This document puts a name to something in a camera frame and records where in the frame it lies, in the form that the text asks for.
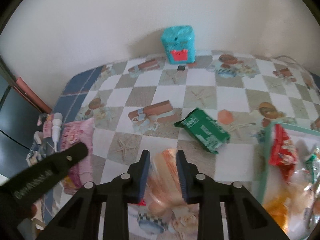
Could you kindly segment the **yellow orange snack bag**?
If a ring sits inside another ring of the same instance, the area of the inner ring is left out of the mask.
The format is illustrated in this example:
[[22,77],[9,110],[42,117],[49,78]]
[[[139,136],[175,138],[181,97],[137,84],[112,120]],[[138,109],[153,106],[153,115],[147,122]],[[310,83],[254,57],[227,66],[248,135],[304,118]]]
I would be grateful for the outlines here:
[[285,233],[287,233],[289,226],[289,204],[290,199],[288,197],[277,197],[264,204],[267,213]]

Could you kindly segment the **pale yellow bread bag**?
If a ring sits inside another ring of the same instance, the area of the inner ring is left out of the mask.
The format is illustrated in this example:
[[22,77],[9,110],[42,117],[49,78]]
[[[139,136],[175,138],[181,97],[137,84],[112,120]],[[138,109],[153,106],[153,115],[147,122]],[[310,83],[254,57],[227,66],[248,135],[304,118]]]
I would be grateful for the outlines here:
[[296,143],[298,163],[289,181],[291,203],[297,210],[311,207],[319,195],[319,147]]

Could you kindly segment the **red peanut snack packet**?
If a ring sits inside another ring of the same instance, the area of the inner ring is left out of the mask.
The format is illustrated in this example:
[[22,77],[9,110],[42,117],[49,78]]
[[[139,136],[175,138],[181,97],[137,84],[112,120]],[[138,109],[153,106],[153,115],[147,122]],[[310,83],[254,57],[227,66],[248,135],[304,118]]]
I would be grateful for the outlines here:
[[274,141],[268,163],[280,169],[286,183],[289,183],[298,163],[297,149],[280,124],[274,126]]

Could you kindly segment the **orange bread bag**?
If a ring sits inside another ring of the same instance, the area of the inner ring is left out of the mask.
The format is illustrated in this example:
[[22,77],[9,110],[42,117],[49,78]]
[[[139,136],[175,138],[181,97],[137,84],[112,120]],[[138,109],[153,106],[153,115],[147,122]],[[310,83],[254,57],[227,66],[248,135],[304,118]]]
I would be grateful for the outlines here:
[[148,177],[148,189],[151,203],[149,210],[157,216],[162,216],[173,208],[178,208],[178,214],[185,212],[199,216],[196,206],[187,205],[182,197],[180,181],[176,166],[177,150],[169,148],[156,153],[151,158],[151,172]]

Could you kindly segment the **pink snack bag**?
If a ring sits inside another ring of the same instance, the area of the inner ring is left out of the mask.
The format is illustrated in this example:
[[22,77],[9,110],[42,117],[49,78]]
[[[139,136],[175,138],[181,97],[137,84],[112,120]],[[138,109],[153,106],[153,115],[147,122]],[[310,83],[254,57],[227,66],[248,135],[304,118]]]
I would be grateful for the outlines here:
[[93,154],[94,118],[85,121],[74,121],[65,124],[61,137],[60,150],[64,151],[71,146],[82,142],[88,149],[88,155],[73,166],[66,178],[62,180],[65,194],[73,195],[84,185],[93,180],[92,154]]

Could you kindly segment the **crumpled paper wrappers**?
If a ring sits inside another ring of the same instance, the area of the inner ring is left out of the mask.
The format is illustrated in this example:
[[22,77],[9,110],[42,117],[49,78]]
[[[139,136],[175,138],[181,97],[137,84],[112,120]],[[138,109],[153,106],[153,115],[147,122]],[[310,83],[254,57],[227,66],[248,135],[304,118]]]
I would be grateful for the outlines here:
[[26,157],[27,164],[33,166],[54,153],[52,131],[37,131],[34,133],[33,143]]

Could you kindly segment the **white tray teal rim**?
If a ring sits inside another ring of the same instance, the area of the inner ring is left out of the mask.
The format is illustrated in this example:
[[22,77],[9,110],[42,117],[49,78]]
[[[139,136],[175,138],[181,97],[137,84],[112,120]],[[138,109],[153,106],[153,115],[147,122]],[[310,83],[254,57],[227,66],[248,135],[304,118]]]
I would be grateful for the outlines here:
[[319,132],[273,122],[265,129],[258,201],[289,239],[307,239],[319,222]]

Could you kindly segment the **dark green snack packet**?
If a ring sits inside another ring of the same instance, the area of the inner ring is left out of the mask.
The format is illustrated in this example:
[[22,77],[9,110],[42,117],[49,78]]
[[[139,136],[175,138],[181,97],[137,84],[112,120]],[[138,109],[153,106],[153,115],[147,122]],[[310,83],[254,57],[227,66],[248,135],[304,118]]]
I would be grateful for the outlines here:
[[195,108],[184,119],[175,122],[174,126],[183,128],[197,140],[207,152],[218,154],[218,149],[229,143],[229,133],[205,111]]

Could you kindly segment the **checkered tablecloth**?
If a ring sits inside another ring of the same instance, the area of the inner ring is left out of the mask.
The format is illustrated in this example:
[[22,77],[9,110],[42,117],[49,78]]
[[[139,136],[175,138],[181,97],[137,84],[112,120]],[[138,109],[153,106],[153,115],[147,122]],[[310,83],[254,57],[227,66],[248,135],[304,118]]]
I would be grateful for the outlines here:
[[[92,182],[110,182],[139,161],[162,151],[183,150],[188,162],[218,183],[239,181],[258,199],[265,169],[265,129],[285,123],[319,132],[319,89],[301,65],[276,59],[212,51],[178,71],[163,55],[106,64],[74,76],[53,111],[65,124],[94,118]],[[199,108],[231,136],[218,154],[207,152],[174,126]],[[48,224],[73,195],[62,181],[42,199]],[[149,210],[148,182],[140,204],[127,208],[131,239],[196,239],[198,218],[173,208]]]

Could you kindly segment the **small black card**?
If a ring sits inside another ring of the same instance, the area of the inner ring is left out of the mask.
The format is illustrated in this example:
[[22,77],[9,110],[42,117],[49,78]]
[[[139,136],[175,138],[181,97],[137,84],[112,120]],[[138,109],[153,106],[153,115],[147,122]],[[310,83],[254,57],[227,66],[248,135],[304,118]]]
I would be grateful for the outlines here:
[[185,68],[186,68],[185,65],[179,65],[178,68],[177,68],[177,70],[178,70],[178,71],[184,71]]

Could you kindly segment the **teal cube toy box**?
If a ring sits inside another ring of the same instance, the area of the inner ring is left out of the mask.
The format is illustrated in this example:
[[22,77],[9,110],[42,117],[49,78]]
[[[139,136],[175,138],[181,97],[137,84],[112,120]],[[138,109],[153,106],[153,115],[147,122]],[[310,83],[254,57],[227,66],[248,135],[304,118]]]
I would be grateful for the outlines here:
[[195,62],[195,33],[192,26],[176,25],[165,28],[161,42],[170,64]]

